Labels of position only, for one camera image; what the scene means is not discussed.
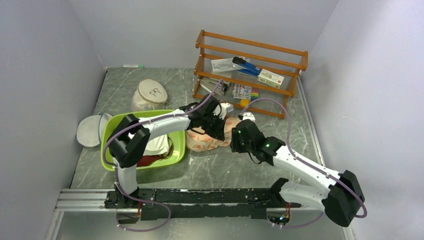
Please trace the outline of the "floral mesh laundry bag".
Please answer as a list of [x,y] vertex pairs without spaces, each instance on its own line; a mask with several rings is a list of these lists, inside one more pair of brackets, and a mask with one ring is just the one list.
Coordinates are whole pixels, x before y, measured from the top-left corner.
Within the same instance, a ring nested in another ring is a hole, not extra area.
[[210,137],[207,134],[202,134],[205,131],[201,127],[196,127],[194,130],[186,130],[186,147],[194,152],[205,152],[219,147],[228,147],[232,140],[232,128],[235,128],[240,123],[236,117],[229,117],[224,125],[224,140],[218,140]]

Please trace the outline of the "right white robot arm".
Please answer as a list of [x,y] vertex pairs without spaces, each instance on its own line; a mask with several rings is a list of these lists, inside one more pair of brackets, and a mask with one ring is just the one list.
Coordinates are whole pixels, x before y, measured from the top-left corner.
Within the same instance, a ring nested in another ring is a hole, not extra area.
[[335,224],[348,227],[364,206],[365,196],[353,172],[340,173],[303,159],[286,142],[264,136],[251,120],[243,120],[232,128],[230,147],[233,153],[248,153],[260,163],[288,170],[307,182],[278,183],[269,197],[275,207],[287,202],[305,205],[322,211]]

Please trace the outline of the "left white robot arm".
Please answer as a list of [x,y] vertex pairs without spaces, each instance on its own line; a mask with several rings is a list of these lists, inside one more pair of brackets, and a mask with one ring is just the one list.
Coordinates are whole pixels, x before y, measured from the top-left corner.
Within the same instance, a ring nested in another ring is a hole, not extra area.
[[209,137],[224,141],[226,116],[226,107],[212,95],[153,117],[125,115],[108,138],[102,153],[112,156],[110,165],[114,167],[115,185],[120,192],[118,201],[126,208],[138,203],[137,163],[149,141],[193,128],[201,128]]

